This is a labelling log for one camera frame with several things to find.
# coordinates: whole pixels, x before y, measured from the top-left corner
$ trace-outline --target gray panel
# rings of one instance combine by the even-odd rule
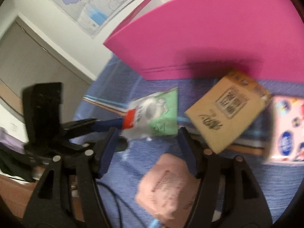
[[[29,85],[63,82],[63,122],[70,121],[89,84],[13,23],[0,41],[0,79],[18,96]]]

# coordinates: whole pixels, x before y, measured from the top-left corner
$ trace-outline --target pink box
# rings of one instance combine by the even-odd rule
[[[304,98],[274,96],[273,134],[266,163],[304,164]]]

